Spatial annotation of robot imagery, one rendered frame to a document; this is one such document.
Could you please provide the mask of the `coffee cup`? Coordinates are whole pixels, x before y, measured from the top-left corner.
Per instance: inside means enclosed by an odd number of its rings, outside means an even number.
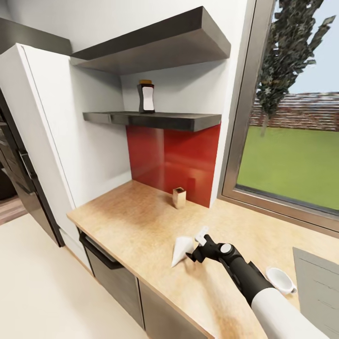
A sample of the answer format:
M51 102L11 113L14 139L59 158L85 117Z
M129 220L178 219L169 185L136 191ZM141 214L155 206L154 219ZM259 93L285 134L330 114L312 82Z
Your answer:
M266 280L282 295L294 294L297 292L297 286L292 283L291 278L285 272L275 267L267 269Z

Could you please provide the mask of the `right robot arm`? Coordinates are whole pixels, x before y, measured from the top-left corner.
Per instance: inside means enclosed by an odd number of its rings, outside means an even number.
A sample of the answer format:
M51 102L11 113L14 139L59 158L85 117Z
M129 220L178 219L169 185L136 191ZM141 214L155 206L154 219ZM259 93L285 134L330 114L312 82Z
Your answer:
M194 240L198 246L186 253L193 262L205 258L222 263L261 324L268 339L330 339L298 311L251 260L247 263L230 243L215 243L205 225Z

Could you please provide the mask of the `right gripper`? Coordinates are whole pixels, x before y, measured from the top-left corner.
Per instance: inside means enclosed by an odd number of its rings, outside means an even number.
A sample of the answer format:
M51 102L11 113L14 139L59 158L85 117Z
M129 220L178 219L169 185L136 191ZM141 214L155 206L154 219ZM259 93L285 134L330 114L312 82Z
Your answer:
M204 246L197 246L197 248L194 249L194 252L192 252L192 254L186 253L186 256L188 256L193 262L198 261L199 263L202 263L205 258L212 259L210 256L210 247L211 245L216 244L216 243L212 240L212 238L208 234L205 235L204 238L207 241L204 244Z

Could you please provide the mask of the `paper coffee filter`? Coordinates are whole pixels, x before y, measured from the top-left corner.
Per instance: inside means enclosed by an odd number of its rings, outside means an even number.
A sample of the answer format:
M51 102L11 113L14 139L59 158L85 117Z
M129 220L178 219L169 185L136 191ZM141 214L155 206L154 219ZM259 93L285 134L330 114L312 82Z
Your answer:
M186 253L194 252L193 240L190 237L180 236L175 240L173 259L171 266L175 266L179 261L186 257Z

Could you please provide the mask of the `bottle of coffee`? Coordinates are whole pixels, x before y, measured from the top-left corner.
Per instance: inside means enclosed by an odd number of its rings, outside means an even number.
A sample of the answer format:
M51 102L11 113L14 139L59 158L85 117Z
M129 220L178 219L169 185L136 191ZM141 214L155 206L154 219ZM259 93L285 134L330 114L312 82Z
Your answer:
M137 89L140 98L139 113L155 113L155 107L153 105L154 85L152 81L139 80Z

